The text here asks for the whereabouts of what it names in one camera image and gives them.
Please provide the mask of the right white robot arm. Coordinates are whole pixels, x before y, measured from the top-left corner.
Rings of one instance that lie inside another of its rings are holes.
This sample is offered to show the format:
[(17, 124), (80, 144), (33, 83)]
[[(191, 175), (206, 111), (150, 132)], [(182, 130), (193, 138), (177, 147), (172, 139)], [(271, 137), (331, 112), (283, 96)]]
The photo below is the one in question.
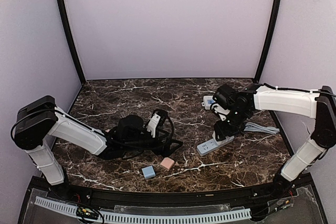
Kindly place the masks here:
[(314, 131), (281, 169), (273, 182), (292, 183), (328, 149), (335, 146), (335, 94), (329, 86), (318, 90), (301, 90), (252, 83), (237, 91), (227, 84), (220, 86), (213, 100), (224, 110), (214, 125), (213, 139), (227, 144), (242, 133), (245, 121), (254, 111), (279, 111), (303, 115), (315, 120)]

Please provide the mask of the white cube socket adapter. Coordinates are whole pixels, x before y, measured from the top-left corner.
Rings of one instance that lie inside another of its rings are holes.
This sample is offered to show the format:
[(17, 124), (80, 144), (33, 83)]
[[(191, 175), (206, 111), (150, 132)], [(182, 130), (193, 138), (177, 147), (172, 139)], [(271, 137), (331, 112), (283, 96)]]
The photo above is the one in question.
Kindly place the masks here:
[(234, 136), (224, 136), (223, 134), (216, 133), (215, 131), (212, 134), (215, 144), (218, 146), (224, 146), (231, 143), (234, 140)]

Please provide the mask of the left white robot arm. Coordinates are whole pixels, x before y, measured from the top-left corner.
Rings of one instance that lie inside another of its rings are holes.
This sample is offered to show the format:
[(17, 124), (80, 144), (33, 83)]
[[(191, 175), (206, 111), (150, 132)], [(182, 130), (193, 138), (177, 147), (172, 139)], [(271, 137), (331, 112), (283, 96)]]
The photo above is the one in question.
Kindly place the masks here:
[(168, 112), (161, 109), (155, 109), (147, 122), (130, 114), (109, 131), (95, 129), (67, 114), (56, 106), (54, 97), (46, 95), (18, 111), (10, 136), (49, 185), (58, 186), (67, 182), (67, 176), (45, 143), (47, 135), (75, 144), (100, 159), (112, 160), (125, 159), (128, 152), (138, 156), (145, 151), (169, 157), (183, 145), (173, 138), (174, 131)]

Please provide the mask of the pink plug adapter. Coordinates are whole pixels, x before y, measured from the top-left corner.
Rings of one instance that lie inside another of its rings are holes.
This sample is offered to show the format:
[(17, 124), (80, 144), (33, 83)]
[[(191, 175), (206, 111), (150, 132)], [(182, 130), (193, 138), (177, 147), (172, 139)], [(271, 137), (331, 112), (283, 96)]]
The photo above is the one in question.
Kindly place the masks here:
[(165, 157), (161, 161), (160, 166), (165, 168), (166, 170), (170, 170), (174, 164), (175, 164), (175, 161), (173, 159), (169, 157)]

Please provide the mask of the blue-grey power strip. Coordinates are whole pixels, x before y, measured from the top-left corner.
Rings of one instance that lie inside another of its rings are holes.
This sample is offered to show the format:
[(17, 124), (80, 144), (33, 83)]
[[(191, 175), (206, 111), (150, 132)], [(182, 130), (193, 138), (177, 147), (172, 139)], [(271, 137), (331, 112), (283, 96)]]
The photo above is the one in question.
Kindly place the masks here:
[(227, 137), (225, 138), (224, 140), (221, 140), (221, 141), (217, 141), (215, 140), (214, 138), (202, 143), (202, 144), (199, 144), (197, 146), (197, 152), (200, 154), (200, 156), (205, 156), (217, 149), (219, 149), (220, 147), (228, 144), (228, 143), (231, 143), (232, 141), (234, 140), (234, 137), (231, 136), (231, 137)]

